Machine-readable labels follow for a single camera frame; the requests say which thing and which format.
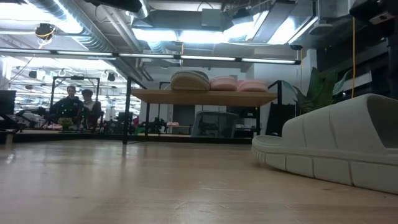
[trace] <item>person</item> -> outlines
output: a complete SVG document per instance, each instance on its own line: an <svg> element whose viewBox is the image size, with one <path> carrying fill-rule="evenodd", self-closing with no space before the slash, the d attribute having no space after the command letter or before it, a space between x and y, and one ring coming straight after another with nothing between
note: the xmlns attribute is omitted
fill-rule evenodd
<svg viewBox="0 0 398 224"><path fill-rule="evenodd" d="M68 96L56 102L50 109L50 113L56 114L58 118L72 118L74 123L80 118L80 111L83 102L75 96L76 87L70 85L67 87Z"/></svg>
<svg viewBox="0 0 398 224"><path fill-rule="evenodd" d="M101 117L101 103L98 101L93 101L93 92L91 90L83 90L81 92L84 99L83 104L83 125L88 129L95 128L97 125L98 118Z"/></svg>

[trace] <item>chair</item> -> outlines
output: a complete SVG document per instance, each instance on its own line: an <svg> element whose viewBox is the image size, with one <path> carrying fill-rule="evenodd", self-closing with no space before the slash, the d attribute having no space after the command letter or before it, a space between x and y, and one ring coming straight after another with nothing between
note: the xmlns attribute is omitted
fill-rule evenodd
<svg viewBox="0 0 398 224"><path fill-rule="evenodd" d="M233 138L239 116L218 111L197 113L191 137Z"/></svg>

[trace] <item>potted plant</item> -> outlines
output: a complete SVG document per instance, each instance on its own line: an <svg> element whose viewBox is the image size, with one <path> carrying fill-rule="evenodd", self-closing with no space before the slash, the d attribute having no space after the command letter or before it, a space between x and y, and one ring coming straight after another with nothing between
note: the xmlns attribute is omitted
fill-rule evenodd
<svg viewBox="0 0 398 224"><path fill-rule="evenodd" d="M69 126L73 125L71 118L60 118L58 119L58 123L62 126L63 131L68 131Z"/></svg>
<svg viewBox="0 0 398 224"><path fill-rule="evenodd" d="M346 77L350 73L352 73L352 70L345 73L344 77L337 82L337 70L324 74L320 73L316 68L312 68L310 85L306 96L296 86L292 86L285 81L282 81L282 83L295 93L295 101L301 113L308 113L331 105L333 103L333 96L342 90Z"/></svg>

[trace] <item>wooden shelf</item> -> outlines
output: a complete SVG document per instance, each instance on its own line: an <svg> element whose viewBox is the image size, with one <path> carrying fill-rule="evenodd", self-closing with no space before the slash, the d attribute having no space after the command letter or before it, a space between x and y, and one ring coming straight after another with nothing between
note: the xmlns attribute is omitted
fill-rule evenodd
<svg viewBox="0 0 398 224"><path fill-rule="evenodd" d="M146 103L172 105L262 106L277 99L273 93L236 91L131 90Z"/></svg>

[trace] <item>pink pouf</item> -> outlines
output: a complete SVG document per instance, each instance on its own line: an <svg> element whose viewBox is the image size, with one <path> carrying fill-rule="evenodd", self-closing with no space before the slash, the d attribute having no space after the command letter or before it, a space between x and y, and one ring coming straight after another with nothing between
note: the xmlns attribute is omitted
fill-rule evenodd
<svg viewBox="0 0 398 224"><path fill-rule="evenodd" d="M210 80L210 90L236 91L236 79L229 76L216 77Z"/></svg>
<svg viewBox="0 0 398 224"><path fill-rule="evenodd" d="M239 80L238 91L266 92L268 91L268 86L264 81L260 80Z"/></svg>

